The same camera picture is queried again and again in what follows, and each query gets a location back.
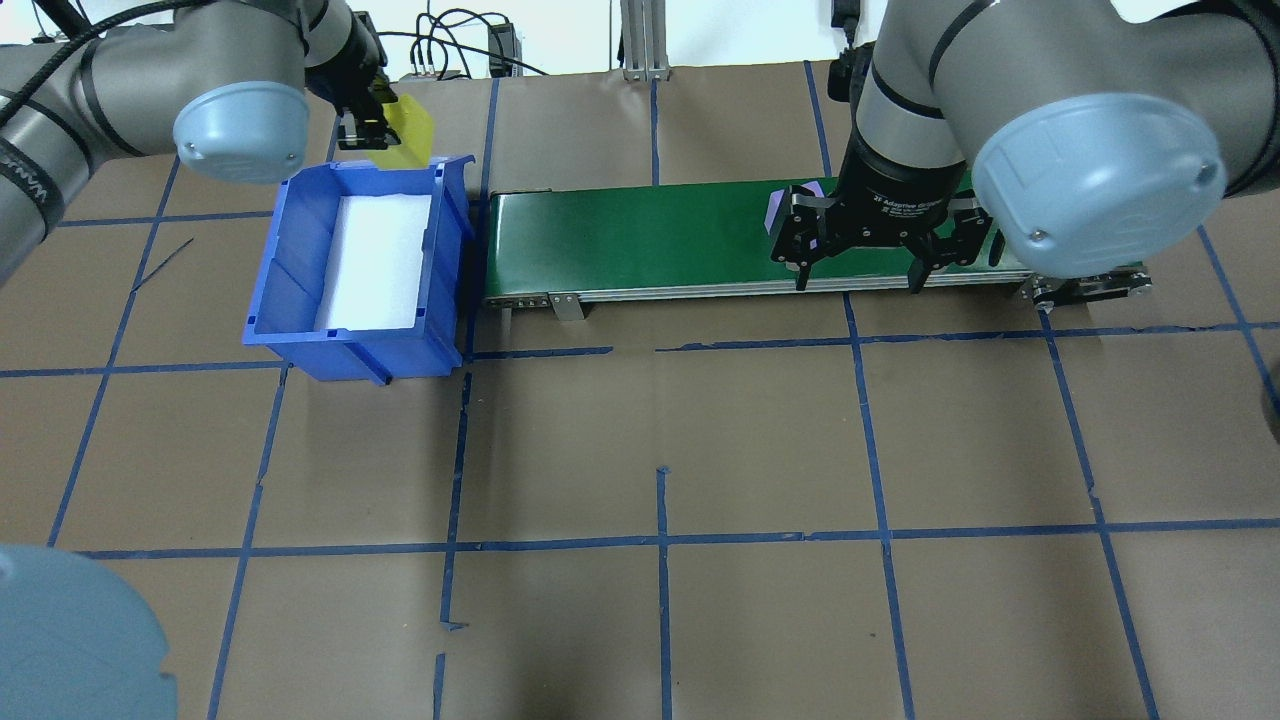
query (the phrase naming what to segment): blue tape line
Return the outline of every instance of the blue tape line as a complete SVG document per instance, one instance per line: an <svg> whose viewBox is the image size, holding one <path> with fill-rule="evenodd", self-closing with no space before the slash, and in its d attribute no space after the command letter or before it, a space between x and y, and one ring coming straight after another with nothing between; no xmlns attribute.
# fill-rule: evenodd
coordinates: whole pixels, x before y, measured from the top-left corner
<svg viewBox="0 0 1280 720"><path fill-rule="evenodd" d="M1169 533L1184 530L1263 530L1280 528L1280 518L1230 518L1224 520L1148 520L1108 523L1112 533Z"/></svg>
<svg viewBox="0 0 1280 720"><path fill-rule="evenodd" d="M73 375L102 375L106 368L45 368L40 370L0 370L4 378L63 378Z"/></svg>
<svg viewBox="0 0 1280 720"><path fill-rule="evenodd" d="M667 543L667 477L671 469L658 468L658 632L662 661L662 720L672 720L671 675L671 571Z"/></svg>
<svg viewBox="0 0 1280 720"><path fill-rule="evenodd" d="M169 177L164 183L164 192L160 195L160 205L156 208L156 215L164 215L164 209L169 205L169 195L173 192L174 179L178 177L178 156L173 159L173 164L169 167ZM155 247L156 233L160 232L160 223L151 223L151 232L147 233L147 242L142 246L142 256L138 259L137 270L133 273L133 283L131 288L136 288L138 281L142 279L143 273L147 269L147 260L151 258L151 249ZM70 507L72 495L76 492L76 483L79 480L81 468L84 465L84 454L88 451L90 438L93 437L93 427L97 424L97 414L102 410L102 397L106 396L106 384L111 379L110 370L115 365L115 359L120 354L120 342L124 341L124 331L129 325L129 315L133 314L133 304L137 301L137 290L131 290L129 296L124 300L124 310L120 313L120 323L115 327L115 337L111 340L111 352L106 357L106 366L104 368L102 379L97 383L97 395L93 396L93 405L88 411L88 420L84 421L84 432L81 434L81 442L76 447L76 460L72 461L70 473L67 475L67 484L63 488L63 497L58 502L58 512L54 515L52 527L49 529L49 539L45 544L54 547L58 544L58 536L63 532L63 523L67 520L67 509Z"/></svg>
<svg viewBox="0 0 1280 720"><path fill-rule="evenodd" d="M493 138L498 127L498 88L500 83L500 78L493 78L493 83L489 87L489 117L485 120L484 131L484 168L480 169L480 208L476 211L476 245L479 247L476 256L479 260L475 272L479 277L475 278L475 297L468 299L467 336L462 350L462 356L467 364L475 361L476 319L480 315L480 297L484 295L485 277L489 273L489 173L493 165Z"/></svg>
<svg viewBox="0 0 1280 720"><path fill-rule="evenodd" d="M863 363L863 347L858 336L858 319L849 293L844 293L845 320L849 323L850 347L854 351L854 378L858 384L858 407L863 419L863 434L867 442L867 461L872 475L872 495L876 500L876 527L881 537L881 557L884 565L884 591L888 600L888 619L893 630L893 652L897 656L897 679L902 689L902 712L908 720L915 720L915 698L911 693L911 673L906 664L906 639L902 633L902 610L897 598L897 573L893 569L892 532L888 524L888 509L884 505L884 487L881 480L879 454L876 450L876 428L872 424L872 405L867 395L867 374Z"/></svg>
<svg viewBox="0 0 1280 720"><path fill-rule="evenodd" d="M218 665L214 667L214 688L209 693L209 712L206 720L218 717L218 706L223 698L223 679L227 676L227 659L232 652L232 635L236 634L236 616L239 614L239 598L244 592L244 573L248 570L250 550L253 547L253 530L257 528L257 511L262 505L262 486L253 486L253 500L248 506L248 520L244 523L244 539L241 541L239 562L236 564L236 582L232 584L232 598L227 606L227 621L223 624L223 641L218 647Z"/></svg>
<svg viewBox="0 0 1280 720"><path fill-rule="evenodd" d="M653 150L653 184L660 184L658 161L658 81L649 81L649 141Z"/></svg>
<svg viewBox="0 0 1280 720"><path fill-rule="evenodd" d="M204 213L197 215L165 215L151 218L101 218L96 220L63 220L61 228L92 228L102 225L150 225L152 223L200 223L205 220L243 220L248 218L270 218L270 210L246 210L242 213Z"/></svg>
<svg viewBox="0 0 1280 720"><path fill-rule="evenodd" d="M278 370L287 368L288 363L280 360L239 360L228 363L173 363L164 365L115 365L104 369L111 375L138 375L147 373L210 373L230 370Z"/></svg>
<svg viewBox="0 0 1280 720"><path fill-rule="evenodd" d="M340 124L342 118L335 114L333 117L333 127L329 128L329 149L324 154L325 163L333 163L333 154L338 151L338 126Z"/></svg>
<svg viewBox="0 0 1280 720"><path fill-rule="evenodd" d="M993 525L987 528L908 528L893 530L893 539L1016 538L1043 536L1084 536L1098 532L1096 524L1070 525Z"/></svg>
<svg viewBox="0 0 1280 720"><path fill-rule="evenodd" d="M1236 332L1240 325L1236 323L1222 323L1220 325L1151 325L1147 328L1073 328L1055 329L1057 337L1111 337L1134 334L1181 334L1181 333L1220 333Z"/></svg>
<svg viewBox="0 0 1280 720"><path fill-rule="evenodd" d="M462 474L467 457L467 411L471 406L471 383L474 375L467 373L462 380L462 402L458 410L458 445L453 454L453 489L449 496L451 550L444 555L444 578L440 582L440 623L449 630L457 630L460 624L452 620L453 612L453 569L457 561L454 546L458 542L458 516L462 514Z"/></svg>
<svg viewBox="0 0 1280 720"><path fill-rule="evenodd" d="M1089 454L1084 446L1084 433L1080 430L1080 420L1075 413L1075 401L1071 400L1071 388L1066 382L1062 356L1057 350L1057 341L1053 337L1053 327L1050 324L1048 315L1041 313L1039 320L1041 329L1044 331L1044 345L1048 347L1050 360L1053 364L1053 374L1057 377L1057 391L1062 397L1062 407L1066 411L1066 420L1071 428L1071 441L1075 443L1075 455L1079 459L1080 473L1084 477L1084 488L1089 496L1089 505L1093 509L1093 520L1097 525L1098 537L1102 541L1102 555L1107 562L1107 574L1111 577L1111 589L1115 591L1120 623L1124 625L1125 639L1129 643L1129 655L1133 657L1134 671L1138 675L1142 702L1147 707L1147 717L1149 720L1158 720L1160 711L1156 707L1156 696L1151 689L1151 680L1147 676L1147 662L1142 656L1142 647L1138 643L1138 630L1134 628L1133 615L1129 611L1129 597L1124 589L1124 580L1120 578L1120 565L1116 561L1115 547L1111 544L1111 533L1107 530L1107 519L1102 511L1102 500L1098 498L1096 492L1093 465L1089 462Z"/></svg>
<svg viewBox="0 0 1280 720"><path fill-rule="evenodd" d="M271 464L271 448L275 447L275 428L280 423L280 407L284 405L284 386L289 379L289 366L280 368L280 383L275 386L275 400L271 401L271 419L266 423L266 439L262 442L262 459L257 464L257 482L266 477Z"/></svg>
<svg viewBox="0 0 1280 720"><path fill-rule="evenodd" d="M736 340L723 342L687 342L680 347L659 347L654 352L696 352L701 350L756 350L768 347L829 347L849 345L847 337L813 337L800 340Z"/></svg>
<svg viewBox="0 0 1280 720"><path fill-rule="evenodd" d="M209 370L274 370L279 360L247 360L232 363L177 363L169 365L115 365L111 368L41 368L36 370L0 370L4 378L60 378L74 375L137 375L146 373L201 373Z"/></svg>
<svg viewBox="0 0 1280 720"><path fill-rule="evenodd" d="M654 536L609 536L540 541L479 541L457 543L458 552L529 552L539 550L591 550L599 547L644 547L660 544Z"/></svg>
<svg viewBox="0 0 1280 720"><path fill-rule="evenodd" d="M137 292L140 287L147 284L147 281L150 281L151 278L156 277L156 273L159 273L160 270L163 270L164 266L168 265L170 260L173 260L174 258L177 258L178 254L182 252L183 250L186 250L192 242L196 242L195 237L192 237L187 242L183 242L182 245L178 246L177 250L174 250L173 252L170 252L164 260L160 260L160 264L156 265L156 269L151 270L150 273L147 273L146 275L143 275L141 281L138 281L137 283L134 283L133 292Z"/></svg>
<svg viewBox="0 0 1280 720"><path fill-rule="evenodd" d="M444 706L444 653L435 656L435 680L431 683L431 720L440 720Z"/></svg>
<svg viewBox="0 0 1280 720"><path fill-rule="evenodd" d="M849 541L878 541L882 538L879 530L820 530L804 534L804 542L849 542Z"/></svg>
<svg viewBox="0 0 1280 720"><path fill-rule="evenodd" d="M474 360L521 360L526 357L581 357L584 355L608 355L613 352L612 345L599 347L557 347L548 350L504 350L493 352L476 352Z"/></svg>
<svg viewBox="0 0 1280 720"><path fill-rule="evenodd" d="M201 557L239 557L238 547L191 547L165 550L79 550L90 560L195 560Z"/></svg>
<svg viewBox="0 0 1280 720"><path fill-rule="evenodd" d="M983 340L1029 340L1043 337L1041 331L992 331L968 333L934 333L934 334L873 334L858 340L859 345L878 345L893 342L922 342L928 340L941 340L946 342L969 342Z"/></svg>
<svg viewBox="0 0 1280 720"><path fill-rule="evenodd" d="M818 86L813 81L813 63L804 61L804 77L809 81L809 102L813 105L813 122L818 126L818 149L822 150L822 174L831 177L831 155L827 152L827 128L822 124L822 105L818 102Z"/></svg>
<svg viewBox="0 0 1280 720"><path fill-rule="evenodd" d="M385 544L315 544L315 546L280 546L280 547L255 547L250 551L253 557L342 557L347 555L430 555L448 552L449 543L444 542L404 542Z"/></svg>
<svg viewBox="0 0 1280 720"><path fill-rule="evenodd" d="M1206 530L1274 530L1280 518L1225 518L1217 520L1146 520L1107 523L1111 533L1178 533ZM974 528L904 528L892 530L893 539L963 539L1006 537L1083 536L1098 532L1098 525L991 525ZM881 539L879 530L820 530L814 533L690 533L678 536L609 536L541 541L412 542L384 544L275 546L250 550L252 557L340 557L347 555L434 555L457 552L536 552L552 550L591 550L602 547L657 547L687 544L762 544L778 542L861 542ZM236 547L192 547L161 550L83 550L93 560L172 560L201 557L239 557Z"/></svg>
<svg viewBox="0 0 1280 720"><path fill-rule="evenodd" d="M1271 409L1276 415L1280 415L1280 392L1276 391L1275 380L1271 379L1271 370L1267 368L1266 359L1262 357L1262 350L1258 347L1258 341L1253 337L1253 331L1249 328L1248 320L1244 318L1244 309L1240 306L1239 299L1235 296L1235 290L1231 288L1231 281L1226 277L1226 269L1222 268L1222 261L1217 258L1217 251L1213 250L1213 242L1208 237L1208 231L1204 225L1197 228L1201 236L1201 242L1204 243L1204 251L1208 252L1208 260L1213 264L1213 272L1217 274L1217 282L1222 286L1222 292L1226 295L1226 301L1231 305L1231 313L1235 314L1235 320L1240 323L1240 333L1244 334L1244 343L1249 346L1249 355L1253 356L1253 364L1258 369L1258 375L1262 377L1262 387L1266 388L1267 395L1271 397Z"/></svg>
<svg viewBox="0 0 1280 720"><path fill-rule="evenodd" d="M790 533L686 533L666 536L667 544L746 544L771 542L804 542L805 534Z"/></svg>

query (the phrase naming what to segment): black cable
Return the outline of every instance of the black cable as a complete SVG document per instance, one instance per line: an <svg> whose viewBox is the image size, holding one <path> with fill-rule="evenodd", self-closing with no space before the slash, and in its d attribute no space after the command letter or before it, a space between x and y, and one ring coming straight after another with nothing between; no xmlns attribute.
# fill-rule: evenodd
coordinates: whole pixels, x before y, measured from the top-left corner
<svg viewBox="0 0 1280 720"><path fill-rule="evenodd" d="M383 37L387 37L387 36L390 36L390 37L419 37L419 38L426 40L422 35L419 35L416 32L404 32L404 31L397 31L397 29L384 29L384 31L379 32L378 35L380 35ZM479 47L471 47L470 45L460 45L457 42L449 42L448 40L435 38L435 41L436 42L443 42L445 45L452 45L453 47L457 47L458 50L470 50L472 53L479 53L481 55L488 55L490 58L497 58L499 60L511 63L512 65L520 65L521 68L525 68L526 70L535 72L535 73L538 73L540 76L550 74L550 73L539 70L538 68L530 65L529 63L524 63L521 60L517 60L515 58L508 58L506 55L499 55L498 53L489 53L488 50L481 50Z"/></svg>
<svg viewBox="0 0 1280 720"><path fill-rule="evenodd" d="M65 45L59 47L56 53L50 55L49 60L46 60L45 64L41 65L38 70L36 70L36 74L31 76L31 79L28 79L27 83L22 86L22 90L15 92L13 97L9 99L9 102L6 102L4 108L0 108L0 128L3 128L5 123L12 120L13 117L18 114L18 110L20 110L22 106L26 105L33 95L36 95L36 91L40 90L40 86L45 85L45 82L49 81L49 78L52 77L55 72L58 72L58 68L60 68L63 63L68 60L68 58L74 55L77 50L87 45L91 40L93 40L102 32L109 31L113 27L127 23L129 20L136 20L143 15L150 15L152 13L163 13L165 10L178 10L182 8L195 8L197 5L207 5L209 3L212 1L214 0L160 0L159 3L148 3L146 5L138 5L137 8L129 8L128 10L122 10L111 15L110 18L106 18L105 20L93 23L92 26L88 27L88 29L70 38Z"/></svg>
<svg viewBox="0 0 1280 720"><path fill-rule="evenodd" d="M428 18L429 20L431 20L431 29L428 31L428 33L426 33L426 37L428 37L426 59L431 64L435 64L435 59L431 56L431 42L430 41L438 40L435 37L436 28L444 28L444 32L448 33L449 40L453 41L453 45L458 44L458 37L456 35L453 35L453 29L452 28L444 27L444 26L440 24L440 17L431 15L431 14L428 14L428 13L420 13L417 15L417 19L413 23L413 29L419 35L422 35L422 18L424 17ZM419 59L421 60L421 58L422 58L421 45L417 45L417 46L419 46ZM471 65L467 64L467 56L463 55L460 51L458 53L458 58L462 60L462 73L466 74L467 77L471 77ZM448 51L448 49L444 50L444 59L445 59L445 67L448 67L448 59L449 59L449 51ZM439 77L444 77L444 70L440 70L440 76Z"/></svg>
<svg viewBox="0 0 1280 720"><path fill-rule="evenodd" d="M416 35L419 36L419 38L415 40L413 45L410 45L410 47L408 47L408 63L410 63L410 65L413 67L413 72L415 73L417 72L419 65L421 65L422 72L420 74L426 74L428 64L435 65L435 56L434 56L434 53L431 51L431 42L439 44L440 51L444 54L444 64L440 67L440 72L439 72L439 74L436 77L442 78L442 77L444 77L444 73L448 72L448 69L449 69L449 46L445 45L443 40L439 40L439 38L436 38L436 37L434 37L431 35L428 35L428 36L422 37L422 18L424 17L434 19L434 15L425 14L425 13L417 15L417 19L415 20L415 31L416 31ZM426 42L426 59L422 58L422 41L424 40L428 41ZM468 70L467 74L470 76L470 68L467 68L466 64L463 64L463 68Z"/></svg>
<svg viewBox="0 0 1280 720"><path fill-rule="evenodd" d="M36 6L36 0L31 0L31 14L36 15L36 24L40 26L40 36L49 37L49 31L45 29L45 23L40 20L40 8Z"/></svg>

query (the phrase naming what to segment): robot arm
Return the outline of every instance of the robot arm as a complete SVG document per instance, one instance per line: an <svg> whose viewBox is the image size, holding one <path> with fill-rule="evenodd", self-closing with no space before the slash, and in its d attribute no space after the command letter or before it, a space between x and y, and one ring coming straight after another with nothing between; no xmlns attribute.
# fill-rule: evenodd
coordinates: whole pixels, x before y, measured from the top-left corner
<svg viewBox="0 0 1280 720"><path fill-rule="evenodd" d="M1044 275L1143 260L1224 193L1277 184L1277 59L1266 0L1140 24L1110 0L892 0L874 50L835 67L854 115L837 188L786 191L773 256L803 286L823 258L902 245L918 291L973 263L993 215ZM970 168L977 201L956 195Z"/></svg>
<svg viewBox="0 0 1280 720"><path fill-rule="evenodd" d="M343 0L172 5L184 5L173 29L88 41L0 124L0 283L106 160L177 147L219 179L291 177L306 149L303 86L344 117L343 147L399 142L381 109L396 101L385 55ZM0 110L60 47L0 47Z"/></svg>

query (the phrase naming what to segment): yellow object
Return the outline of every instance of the yellow object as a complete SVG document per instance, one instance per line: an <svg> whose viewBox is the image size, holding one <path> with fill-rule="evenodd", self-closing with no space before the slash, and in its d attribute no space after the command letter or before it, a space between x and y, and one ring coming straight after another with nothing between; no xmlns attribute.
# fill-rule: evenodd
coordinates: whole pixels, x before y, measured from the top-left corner
<svg viewBox="0 0 1280 720"><path fill-rule="evenodd" d="M401 143L387 150L366 150L369 159L383 170L411 170L430 165L435 119L426 108L407 94L401 94L398 101L383 105L383 113Z"/></svg>

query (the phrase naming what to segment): blue plastic bin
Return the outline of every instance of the blue plastic bin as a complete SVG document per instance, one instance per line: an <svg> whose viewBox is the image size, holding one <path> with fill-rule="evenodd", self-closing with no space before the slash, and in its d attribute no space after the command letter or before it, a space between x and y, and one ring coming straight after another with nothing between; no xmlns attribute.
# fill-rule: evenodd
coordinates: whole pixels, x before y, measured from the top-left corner
<svg viewBox="0 0 1280 720"><path fill-rule="evenodd" d="M244 345L265 345L317 380L448 375L462 364L454 347L457 287L467 218L462 168L471 155L433 158L422 170L379 170L369 161L307 168L280 184L244 324ZM412 328L316 331L338 204L344 196L431 197L422 233L422 275Z"/></svg>

